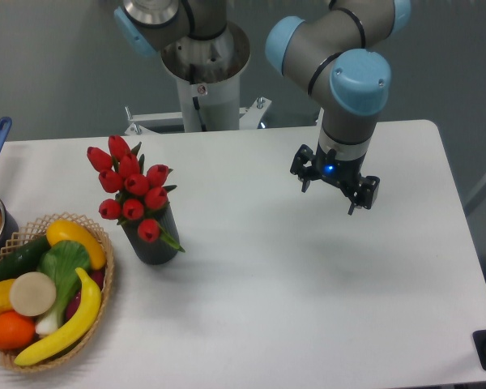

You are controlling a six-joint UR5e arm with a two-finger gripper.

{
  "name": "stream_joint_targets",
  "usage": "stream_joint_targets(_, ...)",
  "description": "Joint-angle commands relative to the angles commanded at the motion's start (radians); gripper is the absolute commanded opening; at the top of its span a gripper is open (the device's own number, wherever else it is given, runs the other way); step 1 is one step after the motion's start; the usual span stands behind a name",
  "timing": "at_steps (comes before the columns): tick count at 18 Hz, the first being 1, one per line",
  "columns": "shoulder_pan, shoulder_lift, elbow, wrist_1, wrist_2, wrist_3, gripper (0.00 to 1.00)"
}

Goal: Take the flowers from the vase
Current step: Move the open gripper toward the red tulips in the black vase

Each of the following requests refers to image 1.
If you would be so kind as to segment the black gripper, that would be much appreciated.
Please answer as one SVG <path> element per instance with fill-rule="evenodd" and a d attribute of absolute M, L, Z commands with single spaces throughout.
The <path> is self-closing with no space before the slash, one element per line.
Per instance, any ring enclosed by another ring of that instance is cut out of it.
<path fill-rule="evenodd" d="M 327 154 L 320 147 L 317 147 L 316 154 L 305 144 L 299 147 L 293 157 L 290 173 L 301 182 L 301 191 L 306 192 L 311 182 L 321 179 L 341 189 L 350 200 L 349 216 L 356 208 L 369 210 L 377 198 L 381 181 L 376 176 L 361 176 L 365 156 L 355 160 L 326 159 Z"/>

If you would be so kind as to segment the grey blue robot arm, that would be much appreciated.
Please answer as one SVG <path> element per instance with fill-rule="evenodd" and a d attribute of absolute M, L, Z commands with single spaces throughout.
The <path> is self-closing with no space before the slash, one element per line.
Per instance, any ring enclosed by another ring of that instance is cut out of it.
<path fill-rule="evenodd" d="M 379 179 L 361 166 L 388 96 L 391 70 L 371 47 L 403 28 L 408 1 L 332 1 L 320 19 L 281 19 L 265 44 L 267 61 L 318 103 L 315 149 L 301 146 L 291 171 L 303 187 L 321 180 L 352 208 L 371 208 Z M 249 39 L 227 17 L 224 1 L 124 1 L 113 13 L 125 39 L 143 56 L 158 53 L 176 80 L 188 132 L 236 130 L 240 77 Z"/>

